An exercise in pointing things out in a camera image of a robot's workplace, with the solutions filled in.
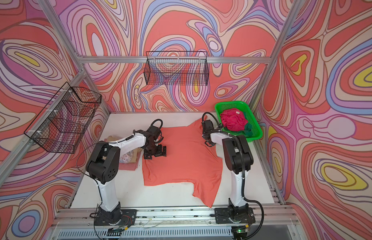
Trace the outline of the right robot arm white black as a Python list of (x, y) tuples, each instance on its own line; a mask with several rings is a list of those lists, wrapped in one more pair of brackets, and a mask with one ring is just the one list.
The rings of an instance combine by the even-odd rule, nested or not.
[(225, 132), (223, 125), (210, 112), (203, 113), (202, 128), (205, 145), (210, 148), (215, 145), (222, 146), (226, 166), (231, 171), (232, 185), (227, 218), (234, 223), (242, 221), (248, 222), (249, 225), (255, 223), (255, 216), (249, 204), (256, 204), (259, 207), (262, 207), (262, 204), (256, 200), (247, 199), (245, 196), (246, 180), (254, 164), (254, 157), (246, 137)]

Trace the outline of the green plastic basket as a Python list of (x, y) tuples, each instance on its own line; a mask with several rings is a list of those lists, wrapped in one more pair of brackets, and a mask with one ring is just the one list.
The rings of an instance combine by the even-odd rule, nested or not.
[[(216, 110), (216, 113), (219, 117), (219, 122), (222, 124), (222, 121), (221, 121), (221, 118), (220, 118), (220, 114), (224, 111), (224, 110), (228, 110), (228, 109), (239, 109), (240, 111), (242, 111), (244, 114), (245, 114), (245, 117), (246, 119), (248, 120), (248, 122), (252, 125), (253, 127), (253, 132), (254, 132), (254, 135), (253, 137), (251, 138), (246, 138), (247, 139), (247, 142), (253, 142), (255, 140), (259, 140), (262, 136), (263, 136), (263, 131), (258, 123), (258, 121), (256, 120), (254, 114), (252, 113), (250, 107), (248, 106), (248, 104), (244, 103), (244, 102), (241, 102), (241, 101), (233, 101), (233, 102), (220, 102), (220, 103), (217, 103), (215, 105), (215, 110)], [(233, 131), (229, 131), (227, 130), (226, 128), (223, 127), (223, 130), (227, 133), (230, 133), (232, 135), (235, 135), (235, 136), (240, 136), (239, 135), (239, 132), (233, 132)]]

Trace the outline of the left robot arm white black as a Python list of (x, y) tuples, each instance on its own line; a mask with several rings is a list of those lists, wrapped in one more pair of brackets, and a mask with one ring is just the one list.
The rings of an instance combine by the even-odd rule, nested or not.
[(122, 217), (114, 181), (120, 157), (138, 148), (143, 149), (145, 160), (165, 157), (166, 147), (161, 144), (163, 140), (162, 126), (163, 121), (156, 119), (146, 131), (134, 131), (129, 137), (109, 143), (100, 141), (95, 144), (85, 169), (98, 187), (101, 199), (101, 204), (97, 207), (98, 212), (108, 221), (116, 223)]

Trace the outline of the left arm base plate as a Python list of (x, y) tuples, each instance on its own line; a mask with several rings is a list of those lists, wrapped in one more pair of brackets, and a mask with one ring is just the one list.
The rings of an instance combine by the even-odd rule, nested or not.
[(136, 209), (115, 209), (107, 212), (101, 208), (93, 215), (95, 226), (131, 226), (135, 224)]

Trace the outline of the coral orange t shirt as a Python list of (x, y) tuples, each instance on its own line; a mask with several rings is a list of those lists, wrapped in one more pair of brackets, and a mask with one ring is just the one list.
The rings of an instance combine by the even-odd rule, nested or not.
[(145, 160), (142, 164), (145, 186), (192, 183), (193, 196), (212, 207), (223, 172), (223, 160), (216, 147), (208, 147), (198, 120), (185, 127), (162, 128), (166, 157)]

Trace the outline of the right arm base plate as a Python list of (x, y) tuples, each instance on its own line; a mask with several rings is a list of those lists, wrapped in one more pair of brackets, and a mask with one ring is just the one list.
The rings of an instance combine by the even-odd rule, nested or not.
[(253, 209), (249, 206), (215, 208), (213, 217), (217, 224), (249, 224), (256, 222)]

